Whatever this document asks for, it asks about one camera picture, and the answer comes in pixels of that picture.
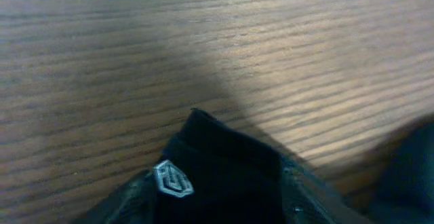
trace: wood grain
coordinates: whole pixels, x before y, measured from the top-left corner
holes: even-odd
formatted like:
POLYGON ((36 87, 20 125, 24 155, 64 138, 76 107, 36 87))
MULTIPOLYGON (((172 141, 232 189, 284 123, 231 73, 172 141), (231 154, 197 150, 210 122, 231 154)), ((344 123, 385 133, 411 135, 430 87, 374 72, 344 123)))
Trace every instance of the wood grain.
POLYGON ((1 209, 65 223, 191 107, 368 203, 434 106, 434 0, 2 0, 1 209))

